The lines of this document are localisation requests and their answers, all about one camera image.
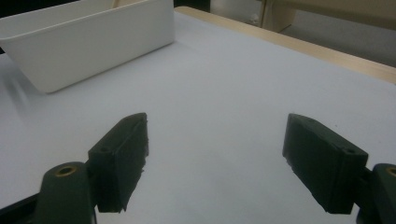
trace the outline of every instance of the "white table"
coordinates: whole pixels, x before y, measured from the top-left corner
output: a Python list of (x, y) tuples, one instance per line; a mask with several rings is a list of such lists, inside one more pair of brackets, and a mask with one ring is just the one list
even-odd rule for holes
[(177, 41), (53, 94), (0, 56), (0, 207), (148, 114), (150, 155), (126, 213), (105, 223), (355, 223), (326, 214), (282, 157), (287, 115), (396, 162), (396, 86), (176, 13)]

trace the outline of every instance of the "white container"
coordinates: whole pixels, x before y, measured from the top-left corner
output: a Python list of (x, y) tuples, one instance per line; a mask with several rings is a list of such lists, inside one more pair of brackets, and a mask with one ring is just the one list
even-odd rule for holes
[(0, 46), (43, 92), (57, 91), (175, 39), (172, 0), (82, 0), (0, 20)]

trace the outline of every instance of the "white box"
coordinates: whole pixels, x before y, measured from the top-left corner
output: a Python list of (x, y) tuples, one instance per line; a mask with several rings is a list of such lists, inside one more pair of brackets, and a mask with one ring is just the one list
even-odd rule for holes
[(43, 92), (57, 91), (175, 39), (172, 0), (82, 0), (0, 20), (0, 46)]

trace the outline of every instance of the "wooden table edge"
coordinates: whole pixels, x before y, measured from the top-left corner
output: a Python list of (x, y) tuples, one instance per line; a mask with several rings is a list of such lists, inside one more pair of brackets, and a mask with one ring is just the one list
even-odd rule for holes
[(293, 49), (315, 58), (334, 63), (352, 71), (360, 72), (365, 75), (376, 77), (390, 83), (396, 83), (396, 68), (382, 63), (372, 62), (350, 54), (346, 54), (334, 49), (328, 49), (303, 40), (299, 40), (286, 35), (263, 30), (262, 28), (248, 25), (240, 21), (233, 21), (221, 16), (204, 12), (191, 7), (177, 7), (176, 12), (194, 17), (201, 21), (207, 21), (236, 32), (252, 35), (260, 39), (269, 41), (279, 46)]

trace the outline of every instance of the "brass screw hole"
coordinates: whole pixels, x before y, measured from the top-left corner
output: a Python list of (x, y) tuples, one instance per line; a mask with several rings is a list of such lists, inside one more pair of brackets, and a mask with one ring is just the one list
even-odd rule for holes
[(77, 170), (76, 166), (64, 166), (56, 172), (56, 176), (63, 177), (73, 174)]
[(388, 167), (387, 171), (390, 175), (393, 175), (394, 177), (396, 177), (396, 167)]

